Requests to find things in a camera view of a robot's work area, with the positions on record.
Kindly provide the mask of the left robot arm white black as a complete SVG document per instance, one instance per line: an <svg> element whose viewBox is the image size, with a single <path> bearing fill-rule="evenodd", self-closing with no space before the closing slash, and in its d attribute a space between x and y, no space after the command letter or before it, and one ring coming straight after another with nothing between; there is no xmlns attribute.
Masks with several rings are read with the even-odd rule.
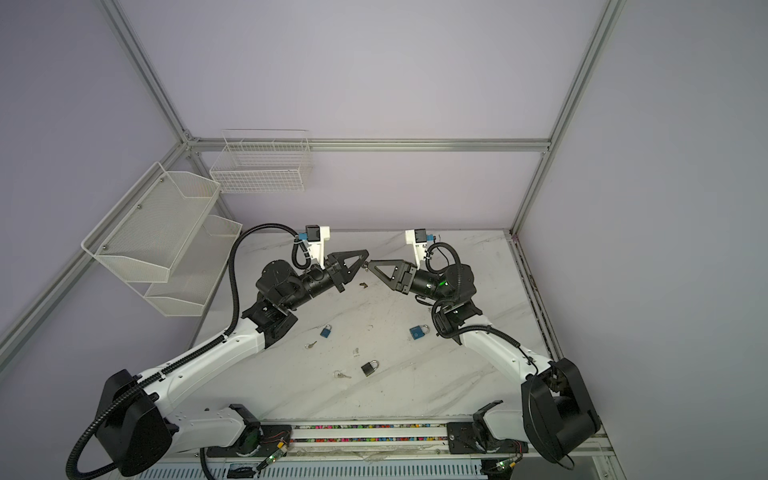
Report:
<svg viewBox="0 0 768 480"><path fill-rule="evenodd" d="M247 309L235 305L235 320L221 333L141 374L113 374L93 423L67 460L68 477L92 479L113 470L135 476L168 453L189 450L258 451L265 442L261 423L240 403L196 418L171 415L203 385L281 340L297 323L299 307L331 289L343 291L368 257L366 250L333 252L304 272L285 260L272 261L256 282L255 303Z"/></svg>

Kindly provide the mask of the large blue padlock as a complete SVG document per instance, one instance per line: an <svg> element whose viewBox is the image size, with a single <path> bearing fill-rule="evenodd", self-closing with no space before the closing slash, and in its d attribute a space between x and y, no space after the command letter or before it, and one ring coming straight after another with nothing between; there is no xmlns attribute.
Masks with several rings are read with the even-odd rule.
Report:
<svg viewBox="0 0 768 480"><path fill-rule="evenodd" d="M427 336L430 328L427 325L417 325L409 329L409 334L413 340L418 340Z"/></svg>

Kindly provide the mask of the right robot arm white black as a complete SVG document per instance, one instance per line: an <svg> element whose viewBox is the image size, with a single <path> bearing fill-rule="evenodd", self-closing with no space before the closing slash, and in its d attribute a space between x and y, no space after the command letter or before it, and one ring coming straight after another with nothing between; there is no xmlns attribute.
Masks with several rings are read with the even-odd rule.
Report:
<svg viewBox="0 0 768 480"><path fill-rule="evenodd" d="M553 360L525 347L474 304L477 289L470 266L458 263L435 270L406 260L374 260L366 268L390 290L428 303L437 336L477 353L519 389L519 408L506 409L494 400L473 414L473 442L479 451L496 453L525 444L562 465L601 429L572 361Z"/></svg>

